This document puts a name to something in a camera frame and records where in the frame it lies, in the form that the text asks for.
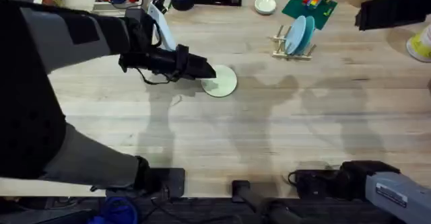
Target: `black cable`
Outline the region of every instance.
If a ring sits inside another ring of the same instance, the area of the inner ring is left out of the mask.
[[[25,206],[23,206],[23,205],[21,205],[20,203],[17,203],[17,202],[15,202],[15,203],[14,203],[14,205],[15,205],[17,208],[22,209],[22,210],[25,210],[25,211],[49,211],[49,210],[63,210],[63,209],[69,209],[69,208],[71,208],[71,207],[74,207],[74,206],[76,206],[77,204],[79,204],[79,203],[81,203],[81,202],[83,202],[83,201],[85,201],[85,200],[87,200],[87,199],[89,199],[89,197],[76,198],[76,201],[75,201],[75,202],[71,202],[70,204],[67,204],[67,205],[62,206],[62,207],[49,207],[49,208],[42,208],[42,209],[35,209],[35,208],[25,207]]]
[[[290,185],[292,185],[293,187],[296,187],[296,183],[290,180],[290,176],[292,176],[292,175],[294,175],[294,174],[296,174],[296,171],[290,172],[290,173],[289,173],[289,175],[288,175],[288,179],[287,179],[287,181],[288,181],[288,183],[289,183]]]
[[[142,76],[142,80],[144,81],[144,82],[146,82],[147,84],[149,84],[149,85],[159,85],[159,84],[167,84],[167,83],[170,83],[171,82],[171,79],[167,76],[167,75],[165,75],[165,74],[163,74],[163,76],[165,76],[165,78],[166,78],[166,82],[151,82],[151,81],[149,81],[148,79],[146,79],[145,78],[145,76],[143,75],[143,73],[141,72],[141,70],[139,70],[139,68],[135,68],[138,72],[139,72],[139,74]]]
[[[155,206],[155,209],[161,210],[166,215],[168,215],[168,216],[172,217],[173,219],[176,219],[177,221],[184,223],[184,224],[205,224],[205,223],[212,223],[212,222],[216,222],[216,221],[223,221],[223,220],[227,220],[227,219],[238,219],[239,222],[242,223],[242,220],[238,215],[225,215],[225,216],[221,216],[221,217],[208,218],[208,219],[204,219],[201,221],[189,221],[187,219],[184,219],[182,217],[174,215],[174,214],[168,212],[167,210],[163,209],[163,207],[161,205],[157,204],[154,201],[154,199],[151,199],[151,203]]]
[[[130,5],[130,6],[127,6],[127,7],[117,7],[116,6],[116,4],[114,4],[113,2],[111,2],[111,1],[108,1],[113,7],[115,7],[116,9],[130,9],[130,8],[133,8],[133,7],[139,7],[139,6],[142,6],[143,5],[143,0],[141,0],[141,3],[139,4],[139,5]]]

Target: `wooden table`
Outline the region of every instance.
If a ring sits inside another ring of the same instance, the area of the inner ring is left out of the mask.
[[[293,196],[282,181],[288,172],[352,159],[385,161],[431,186],[431,65],[405,49],[427,24],[360,32],[358,9],[336,0],[312,39],[313,60],[283,61],[270,56],[267,37],[293,21],[281,13],[288,0],[276,0],[270,16],[257,14],[254,1],[166,14],[178,43],[236,71],[231,96],[212,98],[199,81],[146,85],[136,71],[121,71],[118,56],[103,57],[50,75],[67,120],[154,167],[185,168],[186,196],[229,196],[235,179],[267,195]],[[88,190],[0,181],[0,195],[104,194]]]

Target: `blue plate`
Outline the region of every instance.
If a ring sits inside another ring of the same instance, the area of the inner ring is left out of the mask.
[[[298,48],[299,44],[301,43],[302,37],[304,36],[304,33],[305,33],[305,25],[306,25],[306,20],[305,20],[305,16],[303,15],[296,18],[296,20],[292,24],[289,34],[285,37],[286,45],[285,45],[284,51],[286,52],[286,54],[292,54]]]
[[[304,53],[305,48],[308,46],[308,44],[311,41],[315,28],[316,26],[315,26],[314,17],[310,15],[306,18],[304,37],[302,37],[302,41],[299,44],[298,48],[296,48],[294,54],[301,55],[302,53]]]

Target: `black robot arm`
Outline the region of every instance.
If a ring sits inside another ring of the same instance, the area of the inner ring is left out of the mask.
[[[154,21],[142,10],[134,13],[138,18],[105,17],[13,0],[0,0],[0,10],[0,176],[156,191],[144,158],[110,149],[66,123],[46,74],[120,54],[123,70],[150,69],[171,81],[215,77],[206,59],[186,46],[170,52],[152,45]]]

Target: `green mat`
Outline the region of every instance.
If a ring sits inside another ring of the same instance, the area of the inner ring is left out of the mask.
[[[331,0],[329,3],[326,3],[325,0],[322,0],[321,3],[317,6],[316,9],[308,9],[306,5],[302,4],[302,0],[290,0],[289,3],[284,7],[283,14],[286,14],[293,18],[298,18],[300,15],[305,17],[311,15],[314,17],[316,21],[316,28],[322,30],[323,26],[325,26],[326,21],[331,17],[332,13],[337,6],[337,2]],[[329,8],[333,8],[332,12],[329,16],[323,15]]]

